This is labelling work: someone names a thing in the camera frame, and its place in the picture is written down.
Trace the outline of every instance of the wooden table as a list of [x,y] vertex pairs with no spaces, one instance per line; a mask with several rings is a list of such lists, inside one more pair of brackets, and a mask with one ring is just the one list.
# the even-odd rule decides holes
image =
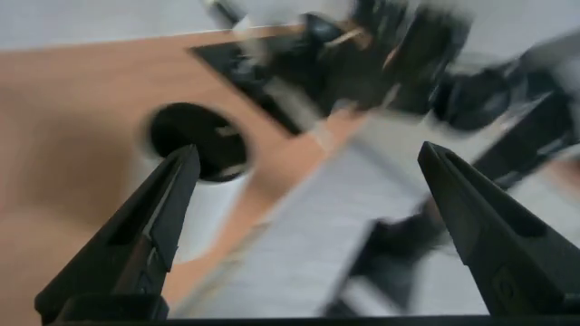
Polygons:
[[[292,187],[329,155],[288,135],[186,49],[226,33],[0,53],[0,312],[6,325],[38,325],[40,291],[127,195],[141,126],[159,106],[196,102],[245,128],[256,173],[219,241],[176,265],[164,296],[184,298]],[[362,123],[327,122],[336,145]]]

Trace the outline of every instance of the gray floor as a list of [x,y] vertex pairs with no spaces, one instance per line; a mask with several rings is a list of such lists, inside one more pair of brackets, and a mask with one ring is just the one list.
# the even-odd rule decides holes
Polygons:
[[[315,316],[357,251],[369,221],[408,216],[423,198],[421,190],[399,175],[395,166],[377,160],[355,141],[272,213],[273,222],[226,284],[192,295],[173,317]],[[420,279],[414,313],[486,312],[453,249],[429,257]]]

